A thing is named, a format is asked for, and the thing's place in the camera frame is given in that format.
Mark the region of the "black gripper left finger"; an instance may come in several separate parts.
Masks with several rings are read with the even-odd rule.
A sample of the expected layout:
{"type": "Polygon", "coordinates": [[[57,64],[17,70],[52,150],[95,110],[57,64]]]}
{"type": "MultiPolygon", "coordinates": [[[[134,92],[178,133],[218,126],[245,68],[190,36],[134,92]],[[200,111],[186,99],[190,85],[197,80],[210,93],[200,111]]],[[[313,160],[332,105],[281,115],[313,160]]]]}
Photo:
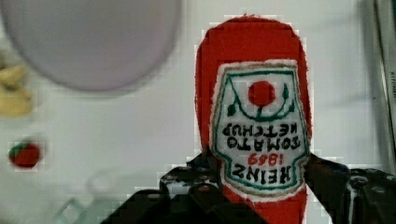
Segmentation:
{"type": "Polygon", "coordinates": [[[221,189],[217,160],[203,152],[163,175],[157,189],[136,192],[101,224],[268,224],[221,189]]]}

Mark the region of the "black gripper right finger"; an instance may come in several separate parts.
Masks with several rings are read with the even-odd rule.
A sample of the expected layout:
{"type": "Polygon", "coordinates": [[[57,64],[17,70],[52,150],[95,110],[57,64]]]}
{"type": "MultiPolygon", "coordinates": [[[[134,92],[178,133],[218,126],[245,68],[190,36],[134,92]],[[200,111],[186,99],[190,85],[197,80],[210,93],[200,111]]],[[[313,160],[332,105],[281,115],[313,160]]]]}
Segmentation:
{"type": "Polygon", "coordinates": [[[349,169],[314,154],[304,179],[332,224],[396,224],[396,177],[386,172],[349,169]]]}

